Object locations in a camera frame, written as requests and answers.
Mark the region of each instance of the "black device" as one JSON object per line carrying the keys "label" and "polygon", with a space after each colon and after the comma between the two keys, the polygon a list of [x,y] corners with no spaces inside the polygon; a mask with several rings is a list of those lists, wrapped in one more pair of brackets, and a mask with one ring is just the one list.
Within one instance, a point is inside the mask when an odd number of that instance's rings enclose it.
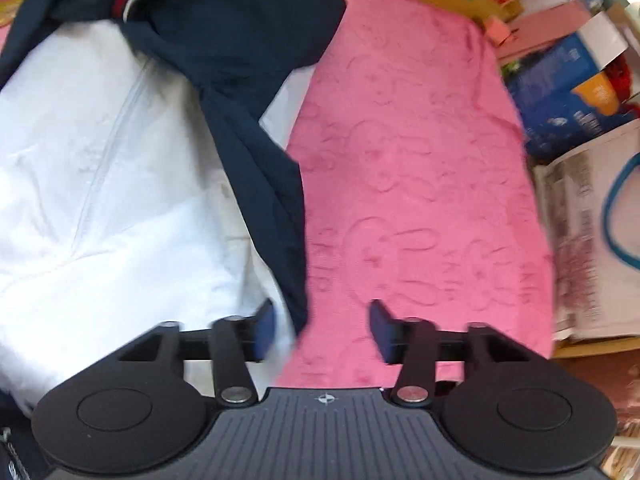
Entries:
{"label": "black device", "polygon": [[[51,390],[32,421],[54,464],[48,480],[604,479],[616,427],[607,398],[488,326],[442,332],[396,320],[380,301],[370,329],[393,388],[270,388],[259,400],[246,361],[273,341],[255,317],[209,330],[165,323]],[[210,360],[215,397],[183,378]],[[463,362],[460,384],[436,362]]]}

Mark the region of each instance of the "dark blue jacket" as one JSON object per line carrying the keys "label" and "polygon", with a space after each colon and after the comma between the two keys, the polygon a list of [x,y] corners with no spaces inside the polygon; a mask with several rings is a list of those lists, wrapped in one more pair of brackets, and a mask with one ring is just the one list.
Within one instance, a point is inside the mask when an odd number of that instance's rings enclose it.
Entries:
{"label": "dark blue jacket", "polygon": [[60,24],[107,18],[133,47],[183,73],[198,90],[255,248],[299,333],[307,320],[300,170],[258,120],[292,70],[318,62],[344,0],[144,0],[124,22],[126,1],[25,0],[0,56],[0,89]]}

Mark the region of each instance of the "embossed pattern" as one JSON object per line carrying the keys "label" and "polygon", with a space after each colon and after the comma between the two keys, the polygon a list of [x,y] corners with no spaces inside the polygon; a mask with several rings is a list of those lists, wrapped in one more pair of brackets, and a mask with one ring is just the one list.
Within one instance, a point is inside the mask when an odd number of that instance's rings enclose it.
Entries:
{"label": "embossed pattern", "polygon": [[465,18],[414,0],[348,4],[288,149],[312,321],[280,384],[392,385],[367,329],[374,298],[445,330],[487,322],[548,355],[550,254],[493,51]]}

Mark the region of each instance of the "logo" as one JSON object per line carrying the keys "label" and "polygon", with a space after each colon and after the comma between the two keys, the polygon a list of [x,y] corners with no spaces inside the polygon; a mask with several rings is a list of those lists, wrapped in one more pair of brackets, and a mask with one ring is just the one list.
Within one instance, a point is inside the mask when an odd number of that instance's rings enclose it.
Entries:
{"label": "logo", "polygon": [[553,117],[546,120],[547,123],[552,124],[553,126],[564,126],[569,121],[567,121],[564,117]]}
{"label": "logo", "polygon": [[332,394],[325,392],[321,396],[316,397],[316,400],[318,402],[322,402],[325,406],[327,406],[328,404],[335,402],[337,399],[334,396],[332,396]]}

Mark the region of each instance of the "pink blanket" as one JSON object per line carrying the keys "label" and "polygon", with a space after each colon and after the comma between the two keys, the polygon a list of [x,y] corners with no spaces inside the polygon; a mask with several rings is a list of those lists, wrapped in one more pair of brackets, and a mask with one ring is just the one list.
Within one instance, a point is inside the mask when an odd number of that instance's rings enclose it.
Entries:
{"label": "pink blanket", "polygon": [[469,20],[415,0],[348,4],[289,145],[312,321],[280,384],[391,386],[373,298],[444,330],[486,322],[548,355],[550,255],[494,52]]}

